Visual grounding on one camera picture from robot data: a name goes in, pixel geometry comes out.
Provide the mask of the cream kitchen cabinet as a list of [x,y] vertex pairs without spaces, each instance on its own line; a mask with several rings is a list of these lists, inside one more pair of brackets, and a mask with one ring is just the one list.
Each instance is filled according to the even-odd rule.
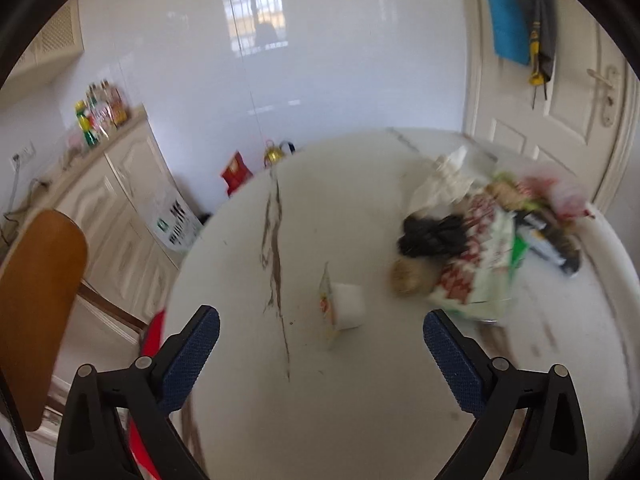
[[10,224],[16,234],[33,212],[55,209],[84,233],[88,263],[84,281],[136,318],[147,321],[166,306],[189,251],[172,229],[152,225],[176,181],[160,151],[142,105],[97,148],[56,165],[35,185]]

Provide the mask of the red white snack bag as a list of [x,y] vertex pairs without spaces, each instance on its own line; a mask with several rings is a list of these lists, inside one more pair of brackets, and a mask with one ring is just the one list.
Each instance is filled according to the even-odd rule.
[[471,196],[463,225],[468,237],[464,251],[442,268],[428,301],[470,320],[498,322],[510,306],[528,244],[516,234],[514,214],[485,192]]

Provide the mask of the brown round food scrap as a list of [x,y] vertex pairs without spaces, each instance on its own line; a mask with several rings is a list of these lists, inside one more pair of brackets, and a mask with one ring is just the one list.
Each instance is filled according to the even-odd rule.
[[440,274],[440,261],[401,256],[390,268],[390,287],[398,296],[428,295],[434,289]]

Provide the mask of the black plastic bag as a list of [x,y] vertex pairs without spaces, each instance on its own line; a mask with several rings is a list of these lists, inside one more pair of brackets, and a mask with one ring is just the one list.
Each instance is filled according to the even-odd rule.
[[412,214],[405,218],[397,241],[399,253],[409,258],[457,257],[465,251],[466,244],[468,236],[461,214],[441,219]]

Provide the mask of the black snack wrapper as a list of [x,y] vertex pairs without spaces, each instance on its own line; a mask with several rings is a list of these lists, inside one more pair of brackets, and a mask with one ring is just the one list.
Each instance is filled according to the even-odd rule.
[[521,210],[515,214],[516,232],[529,248],[546,261],[554,264],[566,276],[573,276],[582,267],[582,253],[578,246],[542,210]]

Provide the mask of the brown wooden chair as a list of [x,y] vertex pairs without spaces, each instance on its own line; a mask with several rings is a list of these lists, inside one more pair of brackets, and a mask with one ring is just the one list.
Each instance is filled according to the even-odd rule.
[[148,324],[84,283],[88,244],[62,212],[38,211],[1,265],[1,371],[24,428],[37,430],[49,399],[58,352],[80,297],[142,334]]

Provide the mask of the white crumpled tissue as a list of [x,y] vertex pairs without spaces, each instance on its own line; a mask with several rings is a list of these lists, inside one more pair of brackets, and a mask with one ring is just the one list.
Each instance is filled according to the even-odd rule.
[[468,149],[462,146],[449,155],[429,160],[426,178],[412,193],[407,214],[424,217],[463,200],[474,183],[462,172],[467,154]]

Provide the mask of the red packet on floor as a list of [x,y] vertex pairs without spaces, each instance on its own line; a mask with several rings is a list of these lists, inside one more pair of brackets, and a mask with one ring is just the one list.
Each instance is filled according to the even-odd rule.
[[242,188],[242,186],[253,177],[253,173],[250,171],[250,168],[245,165],[241,153],[235,152],[220,176],[227,185],[227,196],[231,197],[239,188]]

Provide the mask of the pink plastic bag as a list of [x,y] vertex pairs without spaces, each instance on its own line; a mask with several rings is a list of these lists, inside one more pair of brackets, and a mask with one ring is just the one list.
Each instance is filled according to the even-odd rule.
[[591,217],[587,192],[574,174],[561,166],[553,162],[535,162],[522,171],[520,181],[546,202],[559,220]]

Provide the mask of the bottles on counter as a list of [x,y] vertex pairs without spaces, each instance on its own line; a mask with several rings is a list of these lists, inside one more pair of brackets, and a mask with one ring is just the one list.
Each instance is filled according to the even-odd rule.
[[88,148],[108,140],[111,133],[129,119],[118,88],[106,79],[99,84],[89,84],[85,99],[75,104],[75,115]]

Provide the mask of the white panel door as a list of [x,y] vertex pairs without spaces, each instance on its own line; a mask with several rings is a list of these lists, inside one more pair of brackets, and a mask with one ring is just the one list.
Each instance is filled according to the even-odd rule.
[[608,33],[577,0],[555,0],[558,50],[551,81],[496,55],[488,0],[464,0],[469,70],[463,131],[554,162],[607,211],[623,180],[639,120],[639,81]]

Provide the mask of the blue apron on door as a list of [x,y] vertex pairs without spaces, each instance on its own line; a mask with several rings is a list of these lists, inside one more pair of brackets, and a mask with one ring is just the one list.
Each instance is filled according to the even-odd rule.
[[494,48],[499,58],[529,64],[529,36],[518,0],[488,0]]

